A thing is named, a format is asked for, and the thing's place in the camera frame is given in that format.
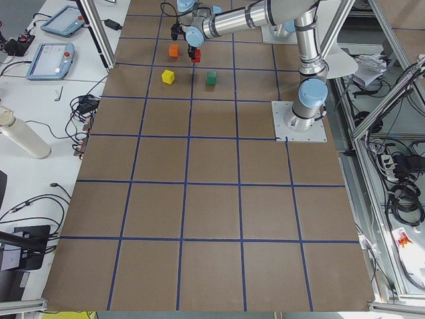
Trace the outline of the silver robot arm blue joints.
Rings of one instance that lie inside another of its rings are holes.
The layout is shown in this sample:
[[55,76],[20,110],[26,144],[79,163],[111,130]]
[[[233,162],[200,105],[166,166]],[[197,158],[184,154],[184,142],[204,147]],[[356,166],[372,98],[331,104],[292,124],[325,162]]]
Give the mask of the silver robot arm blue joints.
[[329,65],[325,59],[353,4],[340,2],[324,39],[319,38],[318,32],[319,1],[256,1],[229,11],[201,1],[178,1],[175,19],[181,24],[180,35],[196,49],[207,39],[294,21],[300,82],[292,110],[306,120],[313,118],[327,99]]

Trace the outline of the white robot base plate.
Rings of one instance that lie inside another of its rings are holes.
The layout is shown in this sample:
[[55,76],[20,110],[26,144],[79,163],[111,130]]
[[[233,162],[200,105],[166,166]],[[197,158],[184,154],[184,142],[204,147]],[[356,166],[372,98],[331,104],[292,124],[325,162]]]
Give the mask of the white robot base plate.
[[272,115],[277,142],[325,143],[327,136],[319,111],[311,119],[298,118],[292,101],[272,101]]

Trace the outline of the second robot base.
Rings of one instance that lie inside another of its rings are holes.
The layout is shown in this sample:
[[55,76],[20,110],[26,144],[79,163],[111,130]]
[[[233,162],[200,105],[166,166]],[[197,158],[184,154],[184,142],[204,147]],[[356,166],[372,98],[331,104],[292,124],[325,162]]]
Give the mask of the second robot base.
[[264,25],[261,27],[263,43],[269,44],[297,44],[294,21],[288,21],[276,26]]

